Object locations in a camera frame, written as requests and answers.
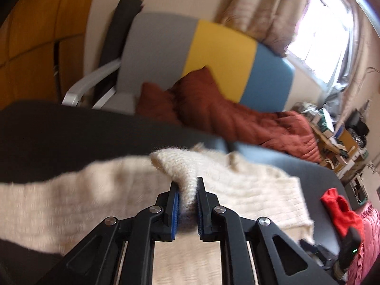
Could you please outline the orange wooden cabinet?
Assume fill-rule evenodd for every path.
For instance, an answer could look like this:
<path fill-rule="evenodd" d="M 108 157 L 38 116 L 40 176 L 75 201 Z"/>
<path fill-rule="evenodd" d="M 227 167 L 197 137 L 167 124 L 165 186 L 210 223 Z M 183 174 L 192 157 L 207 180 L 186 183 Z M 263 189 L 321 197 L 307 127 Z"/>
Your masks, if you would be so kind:
<path fill-rule="evenodd" d="M 91 2 L 13 0 L 1 17 L 1 107 L 17 100 L 62 102 L 83 76 Z"/>

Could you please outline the cream knitted sweater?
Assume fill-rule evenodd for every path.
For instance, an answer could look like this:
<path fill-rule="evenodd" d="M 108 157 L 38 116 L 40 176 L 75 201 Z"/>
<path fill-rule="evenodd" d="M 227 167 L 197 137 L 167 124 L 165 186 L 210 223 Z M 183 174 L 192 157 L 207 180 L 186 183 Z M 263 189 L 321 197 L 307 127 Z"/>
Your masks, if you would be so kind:
<path fill-rule="evenodd" d="M 271 165 L 254 164 L 196 145 L 149 156 L 96 161 L 46 181 L 1 184 L 1 282 L 33 284 L 108 216 L 133 217 L 169 189 L 180 187 L 179 231 L 155 251 L 154 284 L 220 284 L 219 246 L 196 232 L 196 180 L 238 215 L 268 217 L 295 241 L 313 241 L 300 180 Z"/>

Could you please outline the grey yellow blue sofa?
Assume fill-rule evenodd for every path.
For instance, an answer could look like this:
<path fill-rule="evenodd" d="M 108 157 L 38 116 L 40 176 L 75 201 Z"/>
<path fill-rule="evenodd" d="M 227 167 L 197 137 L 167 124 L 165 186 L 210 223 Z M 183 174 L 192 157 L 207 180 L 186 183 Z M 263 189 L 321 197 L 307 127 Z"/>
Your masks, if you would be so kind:
<path fill-rule="evenodd" d="M 91 88 L 115 75 L 115 85 L 95 108 L 133 114 L 144 82 L 167 90 L 203 67 L 210 69 L 226 99 L 260 112 L 285 109 L 294 80 L 288 60 L 231 28 L 163 12 L 136 15 L 122 55 L 75 83 L 62 103 L 78 106 Z"/>

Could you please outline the pink ruffled fabric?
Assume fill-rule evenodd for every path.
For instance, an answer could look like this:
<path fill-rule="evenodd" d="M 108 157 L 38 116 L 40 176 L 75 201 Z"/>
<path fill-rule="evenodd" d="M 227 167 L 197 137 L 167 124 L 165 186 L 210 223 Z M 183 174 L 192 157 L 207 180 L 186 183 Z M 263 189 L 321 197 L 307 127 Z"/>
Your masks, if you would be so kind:
<path fill-rule="evenodd" d="M 368 202 L 360 211 L 364 240 L 348 269 L 347 284 L 361 284 L 379 255 L 379 211 Z"/>

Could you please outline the cluttered wooden side shelf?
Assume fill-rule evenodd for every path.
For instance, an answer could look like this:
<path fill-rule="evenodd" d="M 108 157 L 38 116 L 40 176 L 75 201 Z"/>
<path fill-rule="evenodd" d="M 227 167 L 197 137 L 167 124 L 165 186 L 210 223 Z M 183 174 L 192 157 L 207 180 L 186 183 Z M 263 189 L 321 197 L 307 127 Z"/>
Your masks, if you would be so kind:
<path fill-rule="evenodd" d="M 319 164 L 332 170 L 343 185 L 349 184 L 365 166 L 368 156 L 365 138 L 344 125 L 337 129 L 324 107 L 297 102 L 292 110 L 302 114 L 312 128 L 321 154 Z"/>

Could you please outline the beige starfish pattern curtain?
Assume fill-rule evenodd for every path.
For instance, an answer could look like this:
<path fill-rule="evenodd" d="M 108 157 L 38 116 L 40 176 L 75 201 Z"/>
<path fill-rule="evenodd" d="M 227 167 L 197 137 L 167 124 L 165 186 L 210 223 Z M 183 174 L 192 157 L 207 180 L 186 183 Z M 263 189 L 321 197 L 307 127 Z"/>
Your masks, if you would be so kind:
<path fill-rule="evenodd" d="M 237 30 L 285 57 L 308 0 L 232 0 L 222 16 Z"/>

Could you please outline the black rolled mat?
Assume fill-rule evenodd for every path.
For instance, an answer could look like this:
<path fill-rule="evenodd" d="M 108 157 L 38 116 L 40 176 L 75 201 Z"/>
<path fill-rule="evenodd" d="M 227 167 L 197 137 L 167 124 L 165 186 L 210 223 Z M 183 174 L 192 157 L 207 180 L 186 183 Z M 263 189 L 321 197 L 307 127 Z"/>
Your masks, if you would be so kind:
<path fill-rule="evenodd" d="M 133 19 L 142 11 L 143 0 L 119 0 L 108 26 L 99 59 L 99 67 L 120 59 Z M 118 70 L 102 79 L 93 90 L 91 105 L 95 105 L 117 83 Z"/>

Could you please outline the rust red quilted jacket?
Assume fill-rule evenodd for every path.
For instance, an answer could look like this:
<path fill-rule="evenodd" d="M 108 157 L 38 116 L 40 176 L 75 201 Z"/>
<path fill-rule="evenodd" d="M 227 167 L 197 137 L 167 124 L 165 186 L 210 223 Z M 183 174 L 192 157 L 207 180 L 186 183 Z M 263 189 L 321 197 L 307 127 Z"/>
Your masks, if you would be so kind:
<path fill-rule="evenodd" d="M 314 133 L 303 115 L 295 111 L 260 113 L 227 100 L 207 67 L 188 73 L 165 91 L 157 84 L 143 83 L 135 112 L 229 142 L 259 145 L 309 162 L 321 162 Z"/>

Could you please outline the red glove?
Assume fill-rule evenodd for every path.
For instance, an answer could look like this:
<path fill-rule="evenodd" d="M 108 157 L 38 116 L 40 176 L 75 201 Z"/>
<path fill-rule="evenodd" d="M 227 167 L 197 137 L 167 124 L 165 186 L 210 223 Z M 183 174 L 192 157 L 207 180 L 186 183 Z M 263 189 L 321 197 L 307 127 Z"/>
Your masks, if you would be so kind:
<path fill-rule="evenodd" d="M 363 220 L 349 207 L 346 198 L 338 194 L 337 188 L 328 189 L 321 196 L 320 201 L 327 210 L 341 238 L 344 238 L 348 233 L 348 229 L 352 227 L 358 231 L 360 238 L 364 240 Z"/>

